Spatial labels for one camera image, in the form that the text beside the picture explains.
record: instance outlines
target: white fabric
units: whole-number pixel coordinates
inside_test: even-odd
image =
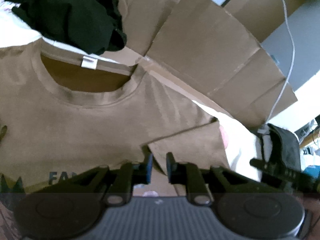
[[[11,11],[0,9],[0,37],[0,48],[5,48],[28,44],[36,41],[42,37],[42,35],[38,31],[32,30]],[[46,38],[44,38],[44,40],[58,48],[74,51],[74,49],[72,49],[74,47],[67,44],[51,41]],[[260,173],[249,164],[250,159],[261,155],[260,143],[257,137],[250,133],[237,120],[207,106],[198,105],[210,115],[217,117],[228,134],[229,145],[226,152],[231,169],[248,178],[260,180]]]

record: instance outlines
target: blue object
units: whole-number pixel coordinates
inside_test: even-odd
[[[306,173],[314,178],[318,178],[319,175],[320,175],[320,166],[315,166],[315,165],[311,165],[311,166],[308,166],[304,171],[303,173]]]

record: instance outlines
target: folded sleeve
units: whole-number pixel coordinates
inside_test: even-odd
[[[167,174],[166,154],[172,152],[177,162],[190,162],[201,169],[210,166],[229,168],[219,121],[148,144],[161,169]]]

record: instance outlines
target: crumpled black garment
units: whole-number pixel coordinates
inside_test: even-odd
[[[124,48],[119,0],[7,0],[21,3],[12,11],[49,39],[86,53],[102,54]]]

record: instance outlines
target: shirt tag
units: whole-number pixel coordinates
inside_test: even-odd
[[[83,60],[81,63],[81,67],[90,68],[90,69],[96,69],[97,68],[98,59],[83,56]]]

